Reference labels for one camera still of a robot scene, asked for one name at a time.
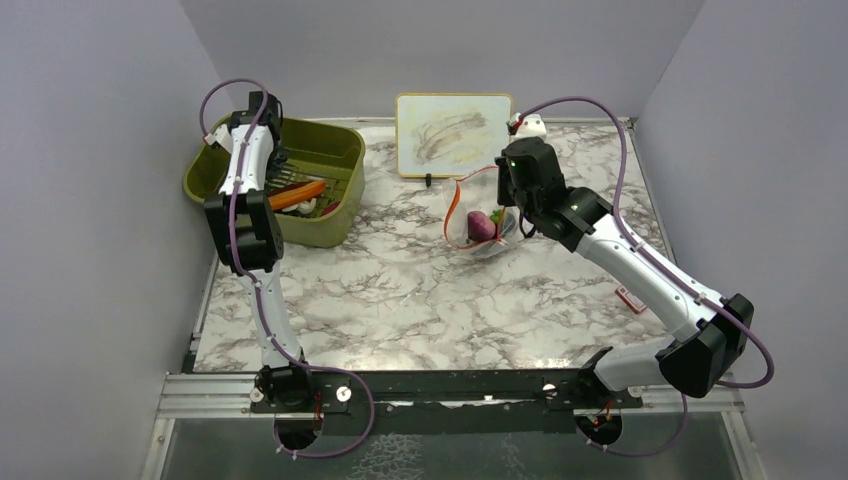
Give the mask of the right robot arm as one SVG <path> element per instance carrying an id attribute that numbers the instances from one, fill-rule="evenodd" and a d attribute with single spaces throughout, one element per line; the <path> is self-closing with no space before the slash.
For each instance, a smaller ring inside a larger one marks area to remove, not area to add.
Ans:
<path id="1" fill-rule="evenodd" d="M 554 148 L 538 137 L 510 143 L 496 158 L 499 204 L 515 206 L 545 237 L 605 270 L 657 315 L 670 338 L 636 347 L 604 348 L 580 369 L 579 398 L 600 407 L 630 387 L 670 385 L 705 397 L 745 350 L 742 330 L 754 306 L 725 297 L 658 254 L 612 206 L 586 187 L 569 187 Z"/>

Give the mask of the orange toy carrot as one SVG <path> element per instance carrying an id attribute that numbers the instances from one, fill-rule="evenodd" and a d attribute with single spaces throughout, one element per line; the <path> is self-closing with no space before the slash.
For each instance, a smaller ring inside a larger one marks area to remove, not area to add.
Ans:
<path id="1" fill-rule="evenodd" d="M 279 211 L 302 202 L 309 202 L 319 197 L 325 189 L 326 182 L 322 180 L 288 185 L 271 192 L 269 196 L 271 209 L 273 211 Z"/>

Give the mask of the clear zip bag orange zipper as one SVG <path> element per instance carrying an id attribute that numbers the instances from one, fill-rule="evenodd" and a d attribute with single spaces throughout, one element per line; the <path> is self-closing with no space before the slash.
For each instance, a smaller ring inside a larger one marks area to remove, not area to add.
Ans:
<path id="1" fill-rule="evenodd" d="M 498 180 L 498 167 L 486 166 L 442 183 L 444 239 L 469 260 L 488 259 L 518 245 L 517 210 L 498 203 Z"/>

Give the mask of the pink purple toy onion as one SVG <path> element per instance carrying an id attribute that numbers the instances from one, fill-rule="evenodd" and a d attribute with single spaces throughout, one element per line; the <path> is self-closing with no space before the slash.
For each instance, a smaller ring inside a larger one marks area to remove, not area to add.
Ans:
<path id="1" fill-rule="evenodd" d="M 473 242 L 485 242 L 495 238 L 496 227 L 489 215 L 483 211 L 470 211 L 466 215 L 467 237 Z"/>

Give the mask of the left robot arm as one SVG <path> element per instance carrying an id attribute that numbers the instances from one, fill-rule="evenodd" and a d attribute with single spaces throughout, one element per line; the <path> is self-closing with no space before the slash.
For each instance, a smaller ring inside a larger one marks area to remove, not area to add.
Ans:
<path id="1" fill-rule="evenodd" d="M 282 230 L 265 189 L 268 177 L 285 167 L 281 144 L 282 104 L 263 87 L 248 106 L 231 114 L 226 130 L 231 157 L 219 190 L 203 202 L 217 253 L 248 294 L 261 349 L 251 400 L 281 411 L 304 411 L 315 389 L 302 347 L 291 326 L 282 293 Z"/>

